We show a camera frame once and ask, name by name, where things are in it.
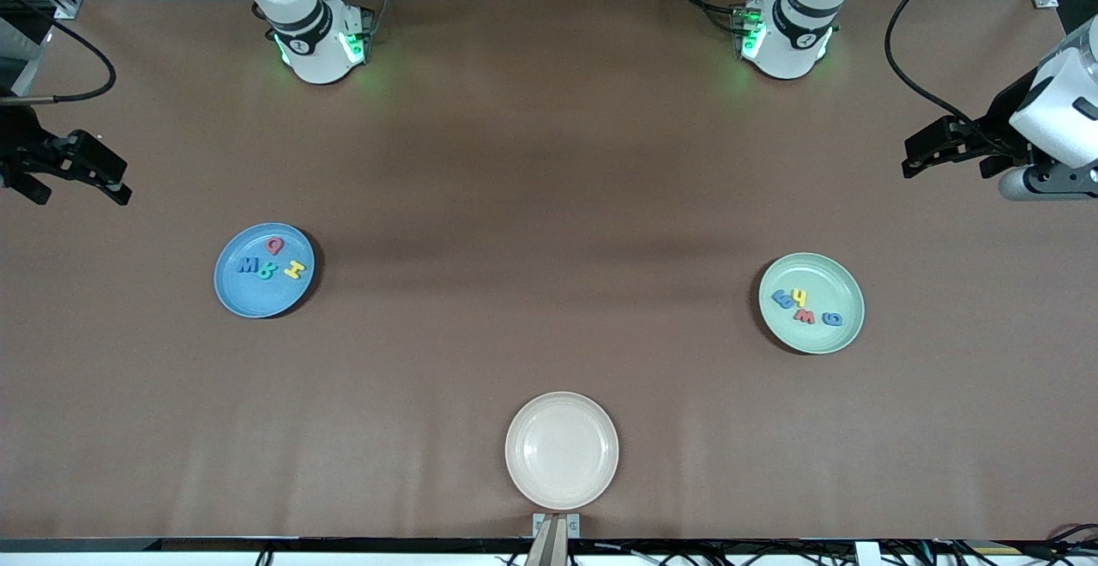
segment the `green plate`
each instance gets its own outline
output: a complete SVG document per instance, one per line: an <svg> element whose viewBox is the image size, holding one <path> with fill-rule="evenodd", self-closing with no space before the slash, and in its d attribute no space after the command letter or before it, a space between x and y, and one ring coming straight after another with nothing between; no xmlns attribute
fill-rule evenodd
<svg viewBox="0 0 1098 566"><path fill-rule="evenodd" d="M804 296L795 299L794 290ZM854 277L834 259L815 253L793 253L766 268L759 308L783 343L808 354L850 345L865 320L865 300Z"/></svg>

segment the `plate rim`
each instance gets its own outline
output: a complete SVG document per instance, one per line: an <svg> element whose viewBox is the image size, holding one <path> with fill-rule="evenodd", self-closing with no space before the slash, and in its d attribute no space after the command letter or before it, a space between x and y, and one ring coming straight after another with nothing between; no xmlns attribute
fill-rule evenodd
<svg viewBox="0 0 1098 566"><path fill-rule="evenodd" d="M309 269L309 275L307 275L309 278L305 281L305 289L302 290L301 296L299 296L293 302L291 302L289 307L274 312L265 313L262 315L246 315L240 313L239 311L234 311L233 308L229 307L228 303L225 301L224 296L222 296L221 286L217 285L217 275L219 273L221 273L222 269L222 260L226 259L225 254L228 252L228 247L232 246L234 242L236 242L236 238L245 235L246 233L250 232L251 230L255 230L256 227L267 227L271 225L283 227L285 230L293 232L294 234L300 235L301 240L304 241L305 246L309 248L310 260L313 262L314 268ZM309 240L309 236L305 235L304 232L291 225L290 223L283 223L282 221L264 221L262 223L255 223L237 232L236 235L231 237L228 242L226 242L225 245L221 248L221 253L217 254L217 259L213 264L213 291L214 295L217 296L217 301L221 303L221 306L224 307L226 311L233 313L234 315L249 320L261 320L266 318L271 318L284 313L285 311L289 311L294 304L301 301L301 299L309 291L310 286L313 285L313 270L315 269L315 265L316 265L316 251L313 248L313 242Z"/></svg>
<svg viewBox="0 0 1098 566"><path fill-rule="evenodd" d="M546 399L550 398L578 399L581 402L594 407L594 409L602 414L602 418L605 419L606 425L609 429L609 437L612 442L609 453L613 459L613 465L610 466L609 473L607 474L606 478L602 482L600 482L598 490L594 492L592 499L587 499L586 501L582 501L580 503L561 502L557 504L548 504L542 501L539 501L538 499L535 499L535 497L530 495L530 492L527 490L526 487L523 486L522 482L518 481L518 478L516 477L515 474L518 464L512 457L511 445L514 444L514 442L517 442L518 440L517 422L520 418L523 418L526 413L528 413L528 410L533 409L537 404L541 404ZM523 493L523 496L526 497L526 499L530 500L531 502L542 508L549 508L552 510L575 510L579 508L583 508L584 506L587 506L589 503L595 501L596 499L600 499L600 497L602 497L603 493L606 492L606 489L609 488L610 484L614 481L614 477L617 475L617 467L620 462L620 441L618 440L617 426L614 425L614 419L610 418L610 414L606 413L606 410L603 409L603 407L600 406L597 401L595 401L591 397L581 395L579 392L573 392L571 390L553 390L552 392L545 392L542 395L538 395L537 397L534 397L533 399L527 401L526 404L523 406L522 409L517 411L517 413L515 413L515 417L511 418L511 424L507 426L507 436L504 439L503 442L503 450L504 450L504 459L507 465L507 474L511 476L512 484L515 485L518 491Z"/></svg>
<svg viewBox="0 0 1098 566"><path fill-rule="evenodd" d="M770 276L770 274L774 270L774 268L776 268L783 260L792 262L792 260L794 260L797 257L816 257L816 258L824 259L825 262L830 262L831 264L833 264L834 266L837 266L840 270L842 270L843 273L845 273L847 276L850 277L851 281L854 281L854 289L858 290L858 297L856 297L858 308L859 308L859 312L858 312L858 328L854 329L853 335L851 335L851 339L849 341L847 341L847 343L843 343L842 345L840 345L840 346L838 346L838 347L836 347L833 349L828 349L826 352L815 352L815 351L805 349L805 348L798 346L797 344L795 344L792 341L788 341L787 339L785 339L784 336L782 336L780 332L777 332L776 330L774 330L773 325L770 323L770 320L766 319L766 313L762 310L762 306L763 306L763 303L765 302L765 300L768 298L768 296L765 293L765 286L764 286L764 284L766 281L766 277ZM762 278L759 279L759 313L762 317L763 323L766 324L766 328L770 329L770 332L772 332L773 335L776 336L776 339L778 339L781 341L781 343L785 343L789 347L793 347L794 349L796 349L797 352L800 352L803 354L811 354L811 355L815 355L815 356L822 356L825 354L834 354L836 352L841 352L842 349L847 348L847 346L849 346L851 343L854 343L854 340L858 339L858 335L862 333L862 326L865 324L865 295L862 293L862 285L858 282L858 279L854 277L854 275L849 269L847 269L845 266L843 266L842 264L840 264L838 260L836 260L836 259L833 259L831 257L828 257L827 255L824 255L821 253L811 253L810 251L798 251L796 253L788 253L788 254L782 255L777 259L774 259L774 262L772 263L772 265L768 266L766 269L764 270L764 273L762 274Z"/></svg>

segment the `table surface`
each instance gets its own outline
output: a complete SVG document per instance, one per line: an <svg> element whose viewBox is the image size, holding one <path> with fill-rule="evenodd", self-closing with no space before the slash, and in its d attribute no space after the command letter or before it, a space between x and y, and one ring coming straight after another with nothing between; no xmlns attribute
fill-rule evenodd
<svg viewBox="0 0 1098 566"><path fill-rule="evenodd" d="M898 0L768 79L683 0L394 0L371 63L296 80L246 2L91 1L119 82L41 108L130 162L133 202L0 195L0 533L495 536L538 510L507 424L585 393L620 465L589 536L1044 537L1098 519L1093 203L975 164L900 175L941 112L888 70ZM1028 0L916 0L918 81L977 114L1062 31ZM66 37L38 92L100 82ZM232 315L239 230L323 253ZM845 265L862 335L777 344L755 286Z"/></svg>

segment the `white plate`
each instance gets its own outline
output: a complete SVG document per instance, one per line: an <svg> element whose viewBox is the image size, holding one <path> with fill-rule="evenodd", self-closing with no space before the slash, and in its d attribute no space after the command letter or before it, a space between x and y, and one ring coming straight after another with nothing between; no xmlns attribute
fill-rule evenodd
<svg viewBox="0 0 1098 566"><path fill-rule="evenodd" d="M575 392L549 392L511 421L507 471L518 491L551 510L575 510L606 490L617 470L614 422Z"/></svg>

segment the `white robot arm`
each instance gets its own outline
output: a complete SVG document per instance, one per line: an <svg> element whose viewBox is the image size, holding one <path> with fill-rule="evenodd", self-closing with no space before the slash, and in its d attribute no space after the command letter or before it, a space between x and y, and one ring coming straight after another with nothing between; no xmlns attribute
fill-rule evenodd
<svg viewBox="0 0 1098 566"><path fill-rule="evenodd" d="M759 69L780 79L811 70L827 52L831 24L845 0L753 0L762 19L744 36L741 54Z"/></svg>
<svg viewBox="0 0 1098 566"><path fill-rule="evenodd" d="M1098 16L999 92L988 112L974 121L977 131L945 115L909 137L904 176L985 157L979 163L983 177L1007 171L999 180L999 192L1007 199L1098 198L1096 51Z"/></svg>
<svg viewBox="0 0 1098 566"><path fill-rule="evenodd" d="M282 62L310 84L337 81L366 62L372 12L343 0L255 0Z"/></svg>

